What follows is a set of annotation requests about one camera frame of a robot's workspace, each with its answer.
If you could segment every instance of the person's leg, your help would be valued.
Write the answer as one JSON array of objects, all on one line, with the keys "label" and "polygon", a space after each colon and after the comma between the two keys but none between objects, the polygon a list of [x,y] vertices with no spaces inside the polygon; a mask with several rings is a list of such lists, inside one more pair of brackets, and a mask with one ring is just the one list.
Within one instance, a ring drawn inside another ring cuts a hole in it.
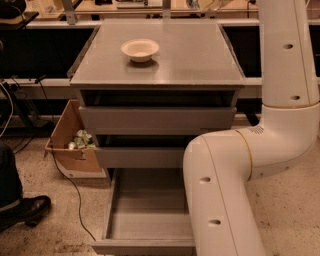
[{"label": "person's leg", "polygon": [[11,148],[0,141],[0,208],[22,197],[15,156]]},{"label": "person's leg", "polygon": [[50,204],[47,196],[22,197],[15,156],[10,147],[0,141],[0,232],[19,222],[36,225]]}]

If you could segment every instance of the drawer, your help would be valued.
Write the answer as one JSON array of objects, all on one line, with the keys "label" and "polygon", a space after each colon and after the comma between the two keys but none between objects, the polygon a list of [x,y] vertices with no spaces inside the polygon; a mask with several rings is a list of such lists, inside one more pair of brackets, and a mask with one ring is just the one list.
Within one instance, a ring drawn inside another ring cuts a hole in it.
[{"label": "drawer", "polygon": [[182,168],[184,148],[96,148],[103,168]]},{"label": "drawer", "polygon": [[236,108],[80,107],[91,134],[189,134],[230,129]]},{"label": "drawer", "polygon": [[241,85],[124,85],[85,86],[79,90],[83,106],[101,107],[211,107],[235,106]]},{"label": "drawer", "polygon": [[97,254],[194,255],[181,169],[116,169]]}]

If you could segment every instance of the cabinet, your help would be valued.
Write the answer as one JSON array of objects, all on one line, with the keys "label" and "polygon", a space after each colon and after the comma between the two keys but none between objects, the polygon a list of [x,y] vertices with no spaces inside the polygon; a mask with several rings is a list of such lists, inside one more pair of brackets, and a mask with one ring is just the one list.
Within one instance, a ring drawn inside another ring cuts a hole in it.
[{"label": "cabinet", "polygon": [[[121,52],[137,38],[160,45],[149,62]],[[195,136],[230,129],[243,84],[213,20],[103,22],[71,80],[100,166],[116,170],[98,253],[193,253],[184,149]]]}]

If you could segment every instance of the cabinet top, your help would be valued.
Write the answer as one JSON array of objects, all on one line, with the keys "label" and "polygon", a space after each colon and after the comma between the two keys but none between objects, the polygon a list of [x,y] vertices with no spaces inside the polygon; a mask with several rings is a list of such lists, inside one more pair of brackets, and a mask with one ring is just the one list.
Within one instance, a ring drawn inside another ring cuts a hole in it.
[{"label": "cabinet top", "polygon": [[[160,46],[152,60],[135,63],[121,45],[151,39]],[[243,87],[238,62],[215,21],[209,19],[105,20],[80,63],[71,85]]]}]

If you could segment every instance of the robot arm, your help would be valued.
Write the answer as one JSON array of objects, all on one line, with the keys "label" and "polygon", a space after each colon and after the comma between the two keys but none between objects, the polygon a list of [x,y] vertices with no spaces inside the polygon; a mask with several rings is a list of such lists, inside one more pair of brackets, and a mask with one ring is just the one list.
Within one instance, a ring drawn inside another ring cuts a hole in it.
[{"label": "robot arm", "polygon": [[198,256],[265,255],[244,184],[290,169],[317,139],[319,93],[305,1],[261,0],[259,8],[260,123],[199,136],[184,155]]}]

